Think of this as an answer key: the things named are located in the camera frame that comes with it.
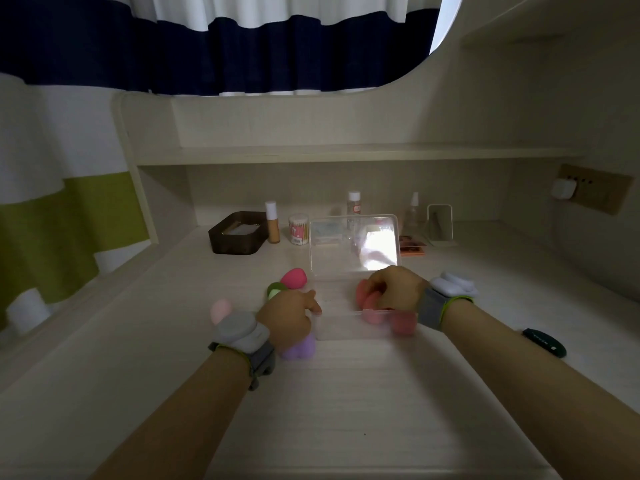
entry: wall socket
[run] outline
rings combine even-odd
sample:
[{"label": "wall socket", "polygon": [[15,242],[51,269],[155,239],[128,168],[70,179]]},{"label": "wall socket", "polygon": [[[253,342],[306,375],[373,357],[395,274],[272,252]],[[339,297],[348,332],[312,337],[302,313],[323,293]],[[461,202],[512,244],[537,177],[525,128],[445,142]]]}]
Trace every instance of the wall socket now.
[{"label": "wall socket", "polygon": [[570,201],[612,216],[619,213],[634,181],[629,175],[567,164],[560,167],[558,178],[576,181]]}]

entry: curtain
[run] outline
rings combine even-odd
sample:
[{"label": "curtain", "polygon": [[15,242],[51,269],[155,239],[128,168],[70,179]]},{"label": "curtain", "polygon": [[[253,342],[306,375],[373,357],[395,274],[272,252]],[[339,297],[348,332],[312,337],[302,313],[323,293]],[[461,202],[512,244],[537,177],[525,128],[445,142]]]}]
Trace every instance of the curtain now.
[{"label": "curtain", "polygon": [[149,245],[116,92],[379,87],[429,55],[441,1],[0,0],[0,344]]}]

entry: white plug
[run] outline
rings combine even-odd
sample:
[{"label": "white plug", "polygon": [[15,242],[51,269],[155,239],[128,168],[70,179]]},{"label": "white plug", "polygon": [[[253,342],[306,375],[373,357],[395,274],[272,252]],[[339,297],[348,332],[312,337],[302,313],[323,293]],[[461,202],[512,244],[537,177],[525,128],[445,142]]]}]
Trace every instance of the white plug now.
[{"label": "white plug", "polygon": [[551,186],[551,197],[558,200],[569,200],[573,197],[578,182],[568,178],[556,178]]}]

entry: clear plastic box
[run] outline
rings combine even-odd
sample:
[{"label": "clear plastic box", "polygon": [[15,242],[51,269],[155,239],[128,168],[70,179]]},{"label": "clear plastic box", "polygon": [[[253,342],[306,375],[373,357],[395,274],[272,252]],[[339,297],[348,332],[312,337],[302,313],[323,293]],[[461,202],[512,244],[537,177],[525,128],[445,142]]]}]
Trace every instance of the clear plastic box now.
[{"label": "clear plastic box", "polygon": [[318,340],[377,339],[391,334],[387,310],[379,324],[366,322],[356,304],[356,286],[374,271],[400,264],[397,219],[393,215],[339,216],[309,222],[309,286],[323,309],[311,317]]}]

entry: hand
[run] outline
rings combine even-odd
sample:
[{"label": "hand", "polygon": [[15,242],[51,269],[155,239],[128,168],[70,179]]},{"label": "hand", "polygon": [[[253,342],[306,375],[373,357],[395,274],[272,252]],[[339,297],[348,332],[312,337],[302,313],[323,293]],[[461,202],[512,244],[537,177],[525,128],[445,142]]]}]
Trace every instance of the hand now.
[{"label": "hand", "polygon": [[256,314],[256,320],[269,329],[269,341],[278,352],[302,342],[311,333],[311,320],[305,310],[322,313],[315,296],[313,290],[281,291]]},{"label": "hand", "polygon": [[367,294],[380,291],[377,309],[393,308],[414,312],[422,293],[429,286],[427,280],[403,266],[389,266],[373,273],[367,280]]}]

